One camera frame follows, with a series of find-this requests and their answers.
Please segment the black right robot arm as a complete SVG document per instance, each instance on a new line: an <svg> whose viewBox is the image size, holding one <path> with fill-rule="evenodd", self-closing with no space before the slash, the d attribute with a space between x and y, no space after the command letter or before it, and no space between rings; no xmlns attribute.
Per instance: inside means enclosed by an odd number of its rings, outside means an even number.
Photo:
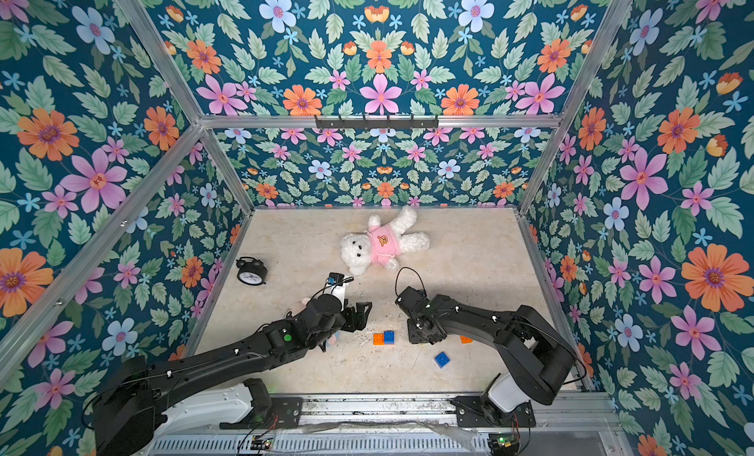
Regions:
<svg viewBox="0 0 754 456"><path fill-rule="evenodd" d="M429 299L412 287L398 295L396 305L408 317L412 344L458 335L498 352L507 372L488 385L482 402L503 413L529 401L551 405L576 365L575 350L530 306L495 312L441 294Z"/></svg>

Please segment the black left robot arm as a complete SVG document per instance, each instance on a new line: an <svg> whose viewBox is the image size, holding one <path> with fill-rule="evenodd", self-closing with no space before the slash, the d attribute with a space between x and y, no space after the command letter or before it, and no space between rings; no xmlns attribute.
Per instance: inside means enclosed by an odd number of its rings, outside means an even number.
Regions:
<svg viewBox="0 0 754 456"><path fill-rule="evenodd" d="M92 404L97 454L137 455L165 434L203 425L266 424L272 401L257 374L302 359L338 331L364 330L371 308L324 294L229 345L175 361L123 363Z"/></svg>

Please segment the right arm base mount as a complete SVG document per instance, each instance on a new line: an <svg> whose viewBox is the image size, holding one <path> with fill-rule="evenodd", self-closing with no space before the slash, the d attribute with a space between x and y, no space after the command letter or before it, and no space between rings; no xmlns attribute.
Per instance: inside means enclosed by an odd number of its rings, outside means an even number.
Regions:
<svg viewBox="0 0 754 456"><path fill-rule="evenodd" d="M457 396L455 407L460 428L526 428L536 426L530 398L511 374L497 375L481 395Z"/></svg>

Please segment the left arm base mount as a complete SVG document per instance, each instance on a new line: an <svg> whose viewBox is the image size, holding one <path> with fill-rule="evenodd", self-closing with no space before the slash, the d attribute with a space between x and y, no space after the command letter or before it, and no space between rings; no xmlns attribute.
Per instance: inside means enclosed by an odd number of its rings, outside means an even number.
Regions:
<svg viewBox="0 0 754 456"><path fill-rule="evenodd" d="M155 436L188 430L266 429L277 424L294 429L302 416L302 397L272 396L261 379L247 379L238 385L202 391L172 404L164 413L167 421Z"/></svg>

